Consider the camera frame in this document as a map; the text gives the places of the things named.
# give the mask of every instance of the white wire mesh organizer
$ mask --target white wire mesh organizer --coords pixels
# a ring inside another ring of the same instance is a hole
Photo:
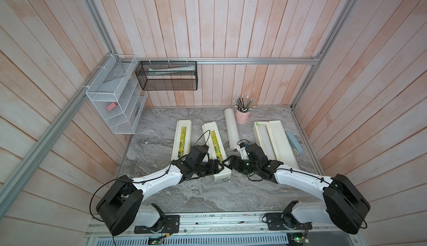
[[[137,61],[121,61],[129,55],[112,55],[93,80],[86,95],[115,134],[134,134],[142,108],[147,99],[140,96],[138,79],[130,79]],[[114,102],[112,110],[107,107]]]

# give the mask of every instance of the ventilation grille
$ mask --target ventilation grille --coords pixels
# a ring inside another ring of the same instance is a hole
[[[116,237],[117,246],[148,245],[148,237]],[[288,244],[286,233],[228,234],[228,235],[178,235],[165,238],[163,245],[277,245]],[[114,246],[112,238],[99,238],[96,246]]]

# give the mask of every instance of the black wire mesh basket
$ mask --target black wire mesh basket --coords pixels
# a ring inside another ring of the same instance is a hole
[[[135,74],[143,90],[197,90],[197,62],[140,61]]]

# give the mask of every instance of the yellow label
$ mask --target yellow label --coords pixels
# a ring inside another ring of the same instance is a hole
[[[213,142],[213,148],[215,149],[216,158],[219,159],[220,162],[223,161],[220,145],[218,144],[218,139],[216,138],[215,131],[211,131],[211,137]]]
[[[178,158],[184,155],[184,146],[185,146],[185,133],[187,131],[187,127],[183,126],[181,127],[181,136],[179,138],[179,151],[178,151]]]

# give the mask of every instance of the pink eraser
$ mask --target pink eraser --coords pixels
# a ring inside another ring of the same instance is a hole
[[[112,102],[110,105],[107,106],[107,110],[111,111],[117,106],[117,102]]]

